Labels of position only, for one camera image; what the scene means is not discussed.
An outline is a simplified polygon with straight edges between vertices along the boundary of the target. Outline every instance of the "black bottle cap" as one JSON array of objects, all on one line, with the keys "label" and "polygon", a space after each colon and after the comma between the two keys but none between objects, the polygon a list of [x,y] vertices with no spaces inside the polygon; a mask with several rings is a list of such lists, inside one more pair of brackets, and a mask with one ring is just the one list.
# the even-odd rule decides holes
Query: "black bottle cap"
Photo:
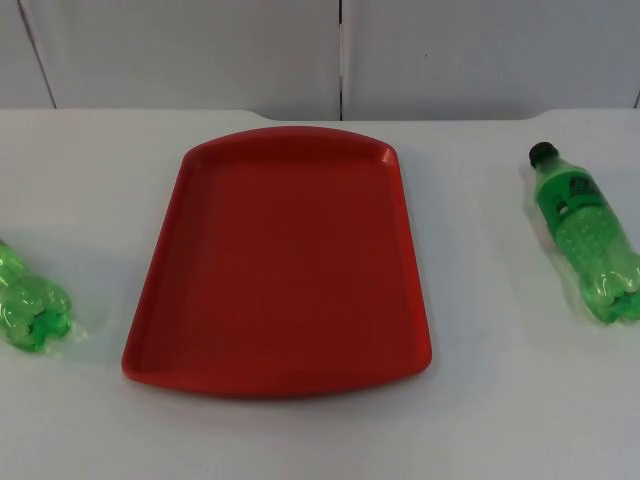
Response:
[{"label": "black bottle cap", "polygon": [[557,156],[558,149],[549,142],[537,143],[529,150],[529,161],[533,168],[536,168],[540,162]]}]

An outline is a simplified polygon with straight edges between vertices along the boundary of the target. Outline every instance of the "plastic tray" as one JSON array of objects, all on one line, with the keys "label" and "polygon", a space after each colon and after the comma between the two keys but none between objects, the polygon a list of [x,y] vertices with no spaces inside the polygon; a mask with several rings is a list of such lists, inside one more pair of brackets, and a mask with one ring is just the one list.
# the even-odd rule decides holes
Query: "plastic tray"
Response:
[{"label": "plastic tray", "polygon": [[126,375],[216,395],[295,396],[389,382],[430,359],[389,145],[279,127],[186,154]]}]

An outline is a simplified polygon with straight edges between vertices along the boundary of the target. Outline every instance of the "soda bottle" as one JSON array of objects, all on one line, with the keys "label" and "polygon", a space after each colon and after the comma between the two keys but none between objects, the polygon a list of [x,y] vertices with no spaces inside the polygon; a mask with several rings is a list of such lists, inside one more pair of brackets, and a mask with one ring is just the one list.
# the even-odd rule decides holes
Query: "soda bottle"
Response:
[{"label": "soda bottle", "polygon": [[26,351],[39,352],[48,337],[71,329],[71,300],[58,285],[33,275],[22,259],[0,241],[0,324],[6,339]]},{"label": "soda bottle", "polygon": [[589,172],[548,142],[535,145],[529,159],[538,207],[591,312],[605,323],[639,319],[640,257]]}]

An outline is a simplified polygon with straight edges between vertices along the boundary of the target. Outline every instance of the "plastic bottle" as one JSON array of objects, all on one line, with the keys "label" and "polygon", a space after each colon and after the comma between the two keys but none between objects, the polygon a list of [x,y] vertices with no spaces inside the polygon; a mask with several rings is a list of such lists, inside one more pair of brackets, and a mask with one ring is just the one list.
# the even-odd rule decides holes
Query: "plastic bottle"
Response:
[{"label": "plastic bottle", "polygon": [[6,339],[39,352],[48,337],[71,329],[71,300],[58,285],[33,275],[20,257],[0,241],[0,324]]},{"label": "plastic bottle", "polygon": [[640,257],[589,172],[561,159],[548,142],[535,145],[529,159],[536,202],[591,312],[605,323],[639,319]]}]

